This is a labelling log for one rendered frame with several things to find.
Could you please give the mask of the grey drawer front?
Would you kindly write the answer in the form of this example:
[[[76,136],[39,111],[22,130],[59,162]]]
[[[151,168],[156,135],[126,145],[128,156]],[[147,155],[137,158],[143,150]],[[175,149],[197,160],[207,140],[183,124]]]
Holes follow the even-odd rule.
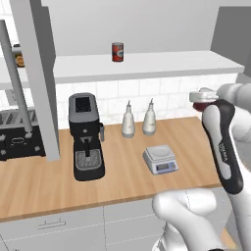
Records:
[[[103,208],[97,207],[0,223],[0,234],[4,240],[15,240],[81,226],[102,224]]]

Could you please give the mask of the grey base cabinet front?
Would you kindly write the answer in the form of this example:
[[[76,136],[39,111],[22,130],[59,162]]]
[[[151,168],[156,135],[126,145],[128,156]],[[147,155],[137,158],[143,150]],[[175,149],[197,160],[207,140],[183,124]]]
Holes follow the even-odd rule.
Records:
[[[105,206],[103,214],[107,251],[152,251],[165,226],[151,199]]]

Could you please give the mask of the white digital scale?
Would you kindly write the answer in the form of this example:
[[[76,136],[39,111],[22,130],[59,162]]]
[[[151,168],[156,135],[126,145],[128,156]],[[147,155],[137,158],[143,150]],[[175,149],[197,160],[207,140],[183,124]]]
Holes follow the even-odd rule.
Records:
[[[153,175],[172,173],[178,170],[175,153],[167,144],[147,147],[142,156]]]

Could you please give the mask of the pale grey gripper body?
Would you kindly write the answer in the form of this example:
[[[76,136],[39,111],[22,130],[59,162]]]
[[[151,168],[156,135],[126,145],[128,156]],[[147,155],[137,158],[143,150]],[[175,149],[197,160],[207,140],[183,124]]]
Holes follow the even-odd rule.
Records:
[[[202,87],[198,91],[191,91],[189,93],[189,101],[192,103],[213,102],[218,98],[217,92],[207,87]]]

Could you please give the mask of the black coffee machine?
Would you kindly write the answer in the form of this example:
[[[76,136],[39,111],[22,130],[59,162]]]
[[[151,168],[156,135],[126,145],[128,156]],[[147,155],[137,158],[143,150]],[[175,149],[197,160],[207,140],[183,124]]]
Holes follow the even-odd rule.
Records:
[[[105,175],[101,147],[104,125],[100,122],[96,98],[93,94],[77,93],[69,98],[69,125],[74,139],[74,176],[89,181]]]

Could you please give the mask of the white wall cabinet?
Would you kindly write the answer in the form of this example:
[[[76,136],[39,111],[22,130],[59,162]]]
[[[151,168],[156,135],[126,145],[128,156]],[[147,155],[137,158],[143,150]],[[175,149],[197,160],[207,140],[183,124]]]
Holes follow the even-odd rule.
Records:
[[[211,50],[219,0],[42,0],[49,8],[57,83],[238,74]],[[112,44],[124,60],[112,61]]]

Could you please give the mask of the black toaster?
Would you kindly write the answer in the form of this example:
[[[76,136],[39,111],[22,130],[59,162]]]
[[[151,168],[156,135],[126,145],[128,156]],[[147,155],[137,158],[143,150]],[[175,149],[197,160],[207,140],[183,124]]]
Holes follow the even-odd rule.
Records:
[[[25,126],[18,109],[0,112],[0,161],[45,156],[35,110],[29,109],[28,113],[32,125],[31,138],[25,136]]]

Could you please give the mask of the dark orange jar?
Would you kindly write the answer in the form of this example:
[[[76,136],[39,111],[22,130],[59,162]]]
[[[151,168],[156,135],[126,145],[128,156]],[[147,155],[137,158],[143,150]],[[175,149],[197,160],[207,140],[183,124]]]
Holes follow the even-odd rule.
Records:
[[[16,65],[19,68],[23,68],[25,66],[25,61],[24,61],[23,54],[22,54],[22,51],[21,51],[21,46],[19,44],[14,44],[13,45],[13,53],[14,53],[14,56],[15,56]]]

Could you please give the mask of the red food can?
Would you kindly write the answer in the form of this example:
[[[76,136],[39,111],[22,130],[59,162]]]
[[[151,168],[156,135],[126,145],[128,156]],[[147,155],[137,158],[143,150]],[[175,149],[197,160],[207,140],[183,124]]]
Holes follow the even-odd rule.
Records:
[[[112,61],[122,62],[124,60],[124,45],[121,42],[112,44]]]

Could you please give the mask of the white oil bottle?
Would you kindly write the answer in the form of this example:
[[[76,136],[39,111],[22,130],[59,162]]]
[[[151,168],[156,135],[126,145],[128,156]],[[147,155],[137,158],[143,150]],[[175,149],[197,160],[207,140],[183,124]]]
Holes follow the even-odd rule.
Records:
[[[153,109],[153,101],[150,101],[148,110],[143,121],[143,133],[146,135],[153,135],[156,131],[156,115]]]
[[[135,134],[134,117],[131,111],[130,103],[127,103],[122,123],[122,135],[126,138],[132,138]]]

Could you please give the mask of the dark red round jar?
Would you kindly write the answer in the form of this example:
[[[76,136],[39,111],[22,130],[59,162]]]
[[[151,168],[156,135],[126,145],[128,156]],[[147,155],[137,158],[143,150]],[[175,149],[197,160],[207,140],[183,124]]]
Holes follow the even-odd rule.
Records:
[[[198,112],[203,112],[207,107],[209,106],[209,103],[193,103],[193,108]]]

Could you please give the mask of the grey cabinet door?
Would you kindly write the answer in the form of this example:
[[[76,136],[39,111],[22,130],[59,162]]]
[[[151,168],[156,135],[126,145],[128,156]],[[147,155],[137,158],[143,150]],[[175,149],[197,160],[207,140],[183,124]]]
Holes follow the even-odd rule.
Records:
[[[251,77],[251,6],[219,8],[211,50],[242,65]]]
[[[41,0],[10,0],[25,71],[48,161],[60,159],[54,64],[56,52],[49,8]]]
[[[0,45],[3,51],[4,59],[8,68],[10,80],[15,92],[16,100],[18,103],[20,115],[23,120],[25,127],[25,137],[32,137],[32,125],[29,119],[29,114],[27,110],[27,105],[25,102],[25,96],[23,93],[23,88],[21,80],[19,77],[18,69],[16,67],[15,57],[12,52],[12,46],[10,43],[10,38],[8,30],[4,20],[0,20]]]

